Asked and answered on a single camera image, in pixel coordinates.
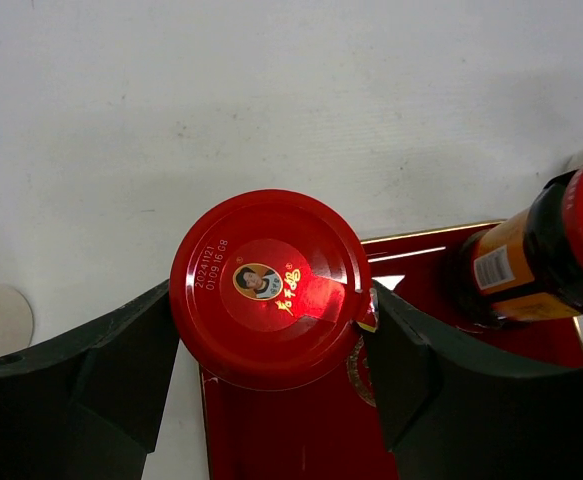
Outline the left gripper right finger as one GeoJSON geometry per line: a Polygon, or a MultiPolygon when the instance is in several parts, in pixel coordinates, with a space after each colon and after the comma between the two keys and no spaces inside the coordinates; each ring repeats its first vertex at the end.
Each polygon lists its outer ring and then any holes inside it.
{"type": "Polygon", "coordinates": [[[403,479],[583,479],[583,368],[488,345],[376,286],[364,337],[403,479]]]}

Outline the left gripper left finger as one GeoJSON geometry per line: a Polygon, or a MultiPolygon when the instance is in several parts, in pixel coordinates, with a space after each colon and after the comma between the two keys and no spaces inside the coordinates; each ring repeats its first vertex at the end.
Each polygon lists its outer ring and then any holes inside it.
{"type": "Polygon", "coordinates": [[[0,357],[0,479],[139,479],[179,336],[169,284],[0,357]]]}

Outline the tall red-cap sauce bottle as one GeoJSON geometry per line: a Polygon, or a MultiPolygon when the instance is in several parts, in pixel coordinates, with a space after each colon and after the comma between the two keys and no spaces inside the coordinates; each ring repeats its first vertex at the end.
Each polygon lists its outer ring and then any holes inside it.
{"type": "Polygon", "coordinates": [[[450,297],[475,324],[583,315],[583,165],[531,205],[470,236],[447,258],[450,297]]]}

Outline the short red-lid sauce jar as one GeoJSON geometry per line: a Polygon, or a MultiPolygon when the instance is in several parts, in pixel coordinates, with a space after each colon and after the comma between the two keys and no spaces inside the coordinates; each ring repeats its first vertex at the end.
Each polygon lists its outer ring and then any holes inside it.
{"type": "Polygon", "coordinates": [[[232,197],[184,236],[169,299],[185,347],[243,388],[280,391],[334,370],[371,306],[370,266],[335,210],[301,193],[232,197]]]}

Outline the red rectangular tray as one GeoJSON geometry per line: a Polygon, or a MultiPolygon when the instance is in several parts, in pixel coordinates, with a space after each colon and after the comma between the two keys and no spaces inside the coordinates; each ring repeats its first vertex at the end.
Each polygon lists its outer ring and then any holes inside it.
{"type": "MultiPolygon", "coordinates": [[[[397,234],[364,243],[373,277],[441,321],[505,351],[583,367],[576,318],[487,330],[464,320],[441,293],[449,250],[493,222],[397,234]]],[[[206,369],[200,385],[209,475],[213,479],[396,479],[384,446],[363,342],[332,372],[303,387],[255,391],[206,369]]]]}

